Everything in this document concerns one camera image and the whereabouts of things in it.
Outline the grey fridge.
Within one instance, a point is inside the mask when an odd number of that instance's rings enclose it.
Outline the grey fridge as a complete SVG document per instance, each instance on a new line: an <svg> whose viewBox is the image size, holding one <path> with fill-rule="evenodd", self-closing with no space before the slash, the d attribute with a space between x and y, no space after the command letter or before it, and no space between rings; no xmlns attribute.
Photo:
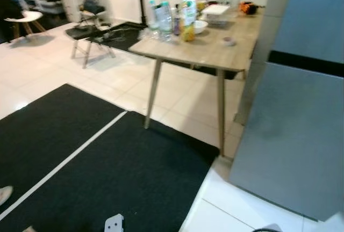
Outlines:
<svg viewBox="0 0 344 232"><path fill-rule="evenodd" d="M229 183L316 221L344 209L342 0L267 0Z"/></svg>

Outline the orange black pack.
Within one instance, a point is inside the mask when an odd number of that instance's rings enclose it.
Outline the orange black pack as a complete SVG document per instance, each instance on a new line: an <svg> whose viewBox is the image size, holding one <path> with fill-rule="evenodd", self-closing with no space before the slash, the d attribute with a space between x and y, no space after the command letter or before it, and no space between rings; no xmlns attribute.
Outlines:
<svg viewBox="0 0 344 232"><path fill-rule="evenodd" d="M258 12L258 9L260 9L261 6L254 4L250 1L243 1L239 3L239 11L245 15L256 15Z"/></svg>

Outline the light wooden table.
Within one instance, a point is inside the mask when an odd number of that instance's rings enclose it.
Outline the light wooden table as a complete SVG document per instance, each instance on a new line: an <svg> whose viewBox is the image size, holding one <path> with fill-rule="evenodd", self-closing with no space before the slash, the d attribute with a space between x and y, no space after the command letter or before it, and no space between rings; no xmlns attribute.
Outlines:
<svg viewBox="0 0 344 232"><path fill-rule="evenodd" d="M169 63L187 63L191 68L206 67L216 71L217 80L217 129L220 156L225 157L225 123L226 123L226 73L234 72L247 77L247 68L260 35L263 9L256 15L228 13L228 24L223 28L206 28L194 41L159 41L143 38L128 50L131 53L153 58L152 85L148 94L144 127L150 125L153 104L160 79L161 65ZM233 37L234 46L224 46L223 37Z"/></svg>

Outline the white plastic food container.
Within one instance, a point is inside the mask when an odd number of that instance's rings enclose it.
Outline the white plastic food container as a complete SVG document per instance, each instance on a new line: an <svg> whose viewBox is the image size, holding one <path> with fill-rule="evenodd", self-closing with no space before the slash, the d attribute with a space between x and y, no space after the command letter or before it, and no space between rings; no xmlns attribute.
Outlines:
<svg viewBox="0 0 344 232"><path fill-rule="evenodd" d="M202 11L201 20L209 24L226 24L228 23L229 9L228 5L209 5Z"/></svg>

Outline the small white bowl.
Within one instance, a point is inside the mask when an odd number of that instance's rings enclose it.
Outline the small white bowl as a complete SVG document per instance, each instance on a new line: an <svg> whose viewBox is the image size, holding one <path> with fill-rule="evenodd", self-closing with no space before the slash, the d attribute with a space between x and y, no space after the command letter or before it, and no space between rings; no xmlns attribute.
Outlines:
<svg viewBox="0 0 344 232"><path fill-rule="evenodd" d="M201 19L197 19L193 23L194 34L202 33L208 27L208 25L209 24L206 21L203 21Z"/></svg>

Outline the green white juice carton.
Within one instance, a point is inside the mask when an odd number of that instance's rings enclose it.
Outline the green white juice carton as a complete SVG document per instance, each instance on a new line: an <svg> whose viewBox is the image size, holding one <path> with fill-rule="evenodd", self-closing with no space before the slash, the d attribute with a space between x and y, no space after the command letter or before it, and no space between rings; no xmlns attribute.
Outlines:
<svg viewBox="0 0 344 232"><path fill-rule="evenodd" d="M180 36L183 41L196 38L196 0L182 0L180 9Z"/></svg>

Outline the dark grey bag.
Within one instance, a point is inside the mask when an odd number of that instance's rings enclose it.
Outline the dark grey bag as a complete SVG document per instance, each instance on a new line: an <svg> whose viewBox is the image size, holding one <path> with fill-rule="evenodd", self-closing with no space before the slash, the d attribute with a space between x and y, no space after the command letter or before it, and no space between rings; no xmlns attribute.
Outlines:
<svg viewBox="0 0 344 232"><path fill-rule="evenodd" d="M89 12L94 15L105 12L106 8L101 5L99 0L84 0L80 6L81 11Z"/></svg>

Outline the black seat metal stool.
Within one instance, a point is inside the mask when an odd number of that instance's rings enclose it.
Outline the black seat metal stool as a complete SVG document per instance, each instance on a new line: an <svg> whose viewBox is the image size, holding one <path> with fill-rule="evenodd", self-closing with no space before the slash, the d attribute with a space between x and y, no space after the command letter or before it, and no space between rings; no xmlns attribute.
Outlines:
<svg viewBox="0 0 344 232"><path fill-rule="evenodd" d="M110 57L116 57L111 46L105 45L103 41L97 41L97 38L105 40L105 35L108 35L110 33L110 30L111 28L101 29L99 26L96 26L94 24L85 26L76 25L72 28L67 29L66 35L69 36L69 38L71 38L73 41L70 57L72 59L76 59L78 57L76 53L82 53L82 68L86 69L86 67L88 67L90 50L93 43L95 43L101 49L106 48L106 53L108 53ZM79 42L83 40L86 40L88 42L88 45L85 49L79 47Z"/></svg>

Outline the white round side table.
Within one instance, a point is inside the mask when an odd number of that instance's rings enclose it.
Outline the white round side table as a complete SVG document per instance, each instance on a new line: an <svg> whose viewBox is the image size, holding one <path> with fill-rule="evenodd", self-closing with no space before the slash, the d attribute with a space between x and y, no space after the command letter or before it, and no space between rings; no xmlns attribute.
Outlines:
<svg viewBox="0 0 344 232"><path fill-rule="evenodd" d="M46 29L44 28L44 26L42 26L42 24L39 23L39 19L41 19L42 16L44 16L44 14L42 14L39 11L22 11L22 15L23 17L19 19L14 19L14 18L4 19L5 21L9 21L10 23L12 23L14 40L18 40L20 38L20 24L24 26L24 29L26 30L27 35L33 34L30 24L33 24L34 26L36 26L36 28L40 32L42 33L46 32Z"/></svg>

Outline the person's foot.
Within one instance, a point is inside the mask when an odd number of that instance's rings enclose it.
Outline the person's foot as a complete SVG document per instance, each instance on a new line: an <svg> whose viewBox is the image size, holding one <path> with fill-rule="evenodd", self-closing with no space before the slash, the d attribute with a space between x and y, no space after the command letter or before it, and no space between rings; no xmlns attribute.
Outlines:
<svg viewBox="0 0 344 232"><path fill-rule="evenodd" d="M12 186L6 186L6 187L0 188L0 206L5 204L9 200L9 198L13 194L13 191L14 191L14 187Z"/></svg>

